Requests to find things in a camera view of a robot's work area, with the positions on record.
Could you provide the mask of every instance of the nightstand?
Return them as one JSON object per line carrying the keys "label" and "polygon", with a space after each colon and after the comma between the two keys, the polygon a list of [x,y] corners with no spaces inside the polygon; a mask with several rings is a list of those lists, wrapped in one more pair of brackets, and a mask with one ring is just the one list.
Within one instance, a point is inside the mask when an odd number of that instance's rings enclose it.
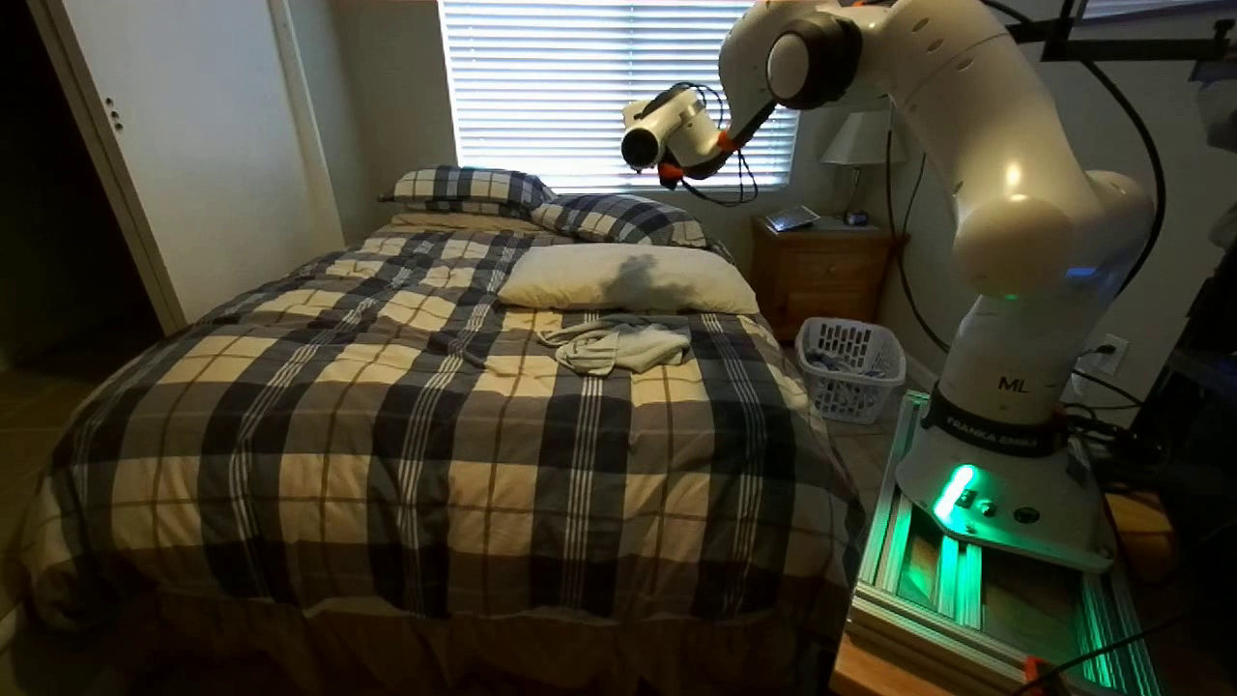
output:
{"label": "nightstand", "polygon": [[755,290],[782,342],[794,342],[803,318],[872,320],[896,234],[883,223],[843,229],[818,220],[772,230],[755,216]]}

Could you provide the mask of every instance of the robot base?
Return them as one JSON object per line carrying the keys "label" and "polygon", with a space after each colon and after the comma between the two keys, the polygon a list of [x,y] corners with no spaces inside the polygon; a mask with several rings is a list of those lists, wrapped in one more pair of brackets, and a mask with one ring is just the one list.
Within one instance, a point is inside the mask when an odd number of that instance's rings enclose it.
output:
{"label": "robot base", "polygon": [[1103,496],[1072,449],[1006,456],[925,420],[928,395],[906,395],[889,465],[902,496],[946,534],[1080,572],[1115,563],[1097,538]]}

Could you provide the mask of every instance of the white pillow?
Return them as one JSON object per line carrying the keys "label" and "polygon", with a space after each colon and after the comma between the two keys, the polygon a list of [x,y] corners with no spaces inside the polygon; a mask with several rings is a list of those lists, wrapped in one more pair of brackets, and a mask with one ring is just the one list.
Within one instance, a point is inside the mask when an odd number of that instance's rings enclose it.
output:
{"label": "white pillow", "polygon": [[499,290],[517,309],[630,309],[630,314],[758,314],[751,281],[697,246],[553,243],[531,246]]}

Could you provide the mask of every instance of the plaid comforter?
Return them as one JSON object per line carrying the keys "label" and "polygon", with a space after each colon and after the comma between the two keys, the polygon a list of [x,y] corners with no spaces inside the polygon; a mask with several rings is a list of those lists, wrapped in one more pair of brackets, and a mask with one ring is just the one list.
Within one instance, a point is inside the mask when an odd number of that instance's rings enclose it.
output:
{"label": "plaid comforter", "polygon": [[503,309],[531,243],[388,223],[235,297],[74,418],[22,563],[74,622],[134,592],[421,613],[817,613],[862,511],[758,318],[675,314],[691,359],[577,376]]}

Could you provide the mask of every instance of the window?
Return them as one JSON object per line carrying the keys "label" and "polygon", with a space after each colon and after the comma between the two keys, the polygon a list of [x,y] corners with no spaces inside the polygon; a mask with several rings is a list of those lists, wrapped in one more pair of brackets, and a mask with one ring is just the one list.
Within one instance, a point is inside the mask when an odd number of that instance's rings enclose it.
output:
{"label": "window", "polygon": [[[718,51],[751,0],[441,0],[458,153],[553,189],[656,184],[630,172],[621,108],[674,79],[718,90]],[[762,184],[789,183],[796,117],[778,108],[745,141]],[[736,184],[738,153],[700,184]]]}

